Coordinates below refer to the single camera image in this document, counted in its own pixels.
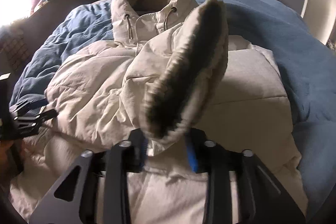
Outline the cream hooded puffer jacket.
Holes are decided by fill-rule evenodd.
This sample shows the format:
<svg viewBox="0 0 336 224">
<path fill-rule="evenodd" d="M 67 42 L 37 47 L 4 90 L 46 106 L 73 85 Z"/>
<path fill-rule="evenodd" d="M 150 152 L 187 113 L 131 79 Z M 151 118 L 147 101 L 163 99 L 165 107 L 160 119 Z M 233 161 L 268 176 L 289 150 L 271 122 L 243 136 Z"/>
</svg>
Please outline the cream hooded puffer jacket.
<svg viewBox="0 0 336 224">
<path fill-rule="evenodd" d="M 129 175 L 134 223 L 201 223 L 207 176 L 187 163 L 182 135 L 204 130 L 224 148 L 251 149 L 307 210 L 288 96 L 273 53 L 228 33 L 217 0 L 111 0 L 113 38 L 63 61 L 45 89 L 58 117 L 24 141 L 11 202 L 29 219 L 85 149 L 135 128 L 149 136 L 145 169 Z"/>
</svg>

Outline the checkered cloth by window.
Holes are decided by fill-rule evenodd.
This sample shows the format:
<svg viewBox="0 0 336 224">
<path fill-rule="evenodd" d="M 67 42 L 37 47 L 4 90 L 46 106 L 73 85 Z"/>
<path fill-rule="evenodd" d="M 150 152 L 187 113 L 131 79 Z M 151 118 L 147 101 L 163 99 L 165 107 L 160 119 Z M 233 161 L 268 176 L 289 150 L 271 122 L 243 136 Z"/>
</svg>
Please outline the checkered cloth by window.
<svg viewBox="0 0 336 224">
<path fill-rule="evenodd" d="M 29 62 L 31 54 L 20 28 L 1 27 L 1 52 L 13 71 L 20 71 Z"/>
</svg>

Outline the white door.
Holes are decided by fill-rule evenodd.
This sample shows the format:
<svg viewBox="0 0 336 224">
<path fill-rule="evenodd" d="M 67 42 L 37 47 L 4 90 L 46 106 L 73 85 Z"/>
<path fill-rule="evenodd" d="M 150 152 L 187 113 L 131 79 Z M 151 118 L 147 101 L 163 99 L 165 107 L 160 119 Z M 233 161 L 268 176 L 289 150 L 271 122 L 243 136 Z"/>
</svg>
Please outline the white door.
<svg viewBox="0 0 336 224">
<path fill-rule="evenodd" d="M 335 0 L 304 0 L 301 17 L 310 33 L 327 45 L 335 24 Z"/>
</svg>

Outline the blue fleece blanket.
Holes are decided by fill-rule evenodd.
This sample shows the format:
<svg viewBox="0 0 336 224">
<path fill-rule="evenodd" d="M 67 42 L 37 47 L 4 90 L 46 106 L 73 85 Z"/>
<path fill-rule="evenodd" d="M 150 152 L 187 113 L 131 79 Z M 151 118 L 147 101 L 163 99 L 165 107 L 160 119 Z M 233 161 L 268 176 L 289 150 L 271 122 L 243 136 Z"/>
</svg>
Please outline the blue fleece blanket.
<svg viewBox="0 0 336 224">
<path fill-rule="evenodd" d="M 315 39 L 291 8 L 276 0 L 223 0 L 230 34 L 271 50 L 289 97 L 299 171 L 310 219 L 335 216 L 335 54 Z M 34 53 L 11 104 L 39 100 L 65 59 L 112 38 L 110 0 L 74 8 Z"/>
</svg>

